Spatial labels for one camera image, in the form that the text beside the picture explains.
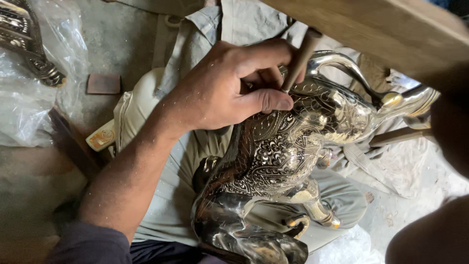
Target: silver elephant figurine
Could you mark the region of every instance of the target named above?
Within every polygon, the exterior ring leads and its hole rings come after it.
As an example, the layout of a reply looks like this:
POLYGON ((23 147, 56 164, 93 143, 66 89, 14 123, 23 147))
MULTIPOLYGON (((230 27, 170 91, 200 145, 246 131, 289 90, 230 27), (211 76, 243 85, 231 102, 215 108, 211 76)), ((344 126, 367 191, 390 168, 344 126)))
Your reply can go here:
POLYGON ((387 119, 424 115, 439 94, 423 85, 405 93, 377 93, 350 58, 319 51, 308 62, 305 81, 290 95, 291 111, 259 113, 235 125, 225 156, 208 157, 194 176, 208 178, 192 208, 200 247, 227 263, 305 263, 308 248, 298 238, 310 221, 340 226, 310 176, 316 164, 328 165, 328 147, 361 141, 387 119), (321 75, 324 66, 359 81, 372 103, 321 75), (294 208, 297 214, 283 222, 288 231, 246 221, 259 203, 294 208))
POLYGON ((65 75, 45 55, 38 18, 27 0, 0 0, 0 47, 22 55, 42 83, 65 83, 65 75))

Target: ornate metal piece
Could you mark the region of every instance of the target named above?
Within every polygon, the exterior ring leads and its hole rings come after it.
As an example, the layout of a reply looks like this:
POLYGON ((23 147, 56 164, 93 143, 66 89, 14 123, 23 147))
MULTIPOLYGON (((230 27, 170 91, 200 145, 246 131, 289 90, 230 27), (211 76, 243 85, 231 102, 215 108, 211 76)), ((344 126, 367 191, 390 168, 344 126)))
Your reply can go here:
POLYGON ((65 75, 45 56, 38 18, 26 0, 0 0, 0 46, 21 54, 44 84, 65 83, 65 75))
POLYGON ((210 176, 194 202, 193 227, 201 247, 228 263, 304 263, 308 249, 297 238, 309 222, 340 225, 310 176, 318 160, 328 164, 328 146, 363 140, 386 119, 420 115, 438 96, 426 87, 376 93, 351 59, 333 51, 316 52, 307 69, 305 81, 290 90, 291 111, 259 113, 235 125, 225 156, 202 164, 200 171, 210 176), (319 74, 325 65, 357 78, 373 103, 319 74), (245 217, 259 203, 296 212, 285 219, 288 231, 248 223, 245 217))

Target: dark sleeve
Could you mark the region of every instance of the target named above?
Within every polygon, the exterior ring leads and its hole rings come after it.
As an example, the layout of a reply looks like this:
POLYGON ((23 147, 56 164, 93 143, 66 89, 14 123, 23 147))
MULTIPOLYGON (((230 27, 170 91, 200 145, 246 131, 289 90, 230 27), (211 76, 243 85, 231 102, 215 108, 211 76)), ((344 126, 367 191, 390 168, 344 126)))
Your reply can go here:
POLYGON ((127 237, 114 229, 73 223, 45 263, 132 264, 127 237))

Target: hairy forearm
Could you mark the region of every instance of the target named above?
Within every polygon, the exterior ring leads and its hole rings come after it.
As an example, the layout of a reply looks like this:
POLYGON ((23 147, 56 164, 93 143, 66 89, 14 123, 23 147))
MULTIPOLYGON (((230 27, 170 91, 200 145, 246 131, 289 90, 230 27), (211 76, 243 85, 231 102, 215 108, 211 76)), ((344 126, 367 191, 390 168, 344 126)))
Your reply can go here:
POLYGON ((129 242, 145 216, 172 146, 185 132, 159 105, 134 140, 91 183, 79 211, 81 221, 121 231, 129 242))

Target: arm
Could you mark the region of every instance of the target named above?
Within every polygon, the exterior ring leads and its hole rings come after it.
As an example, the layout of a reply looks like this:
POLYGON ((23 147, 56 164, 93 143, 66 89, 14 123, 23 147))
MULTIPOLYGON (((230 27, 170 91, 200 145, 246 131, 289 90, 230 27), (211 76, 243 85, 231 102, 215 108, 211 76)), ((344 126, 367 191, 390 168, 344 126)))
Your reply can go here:
MULTIPOLYGON (((219 42, 153 110, 134 140, 92 182, 79 211, 81 221, 109 227, 132 241, 176 141, 194 129, 218 129, 260 111, 290 110, 278 91, 277 66, 295 49, 281 39, 248 47, 219 42), (243 82, 258 89, 248 89, 243 82)), ((304 70, 297 79, 301 82, 304 70)))

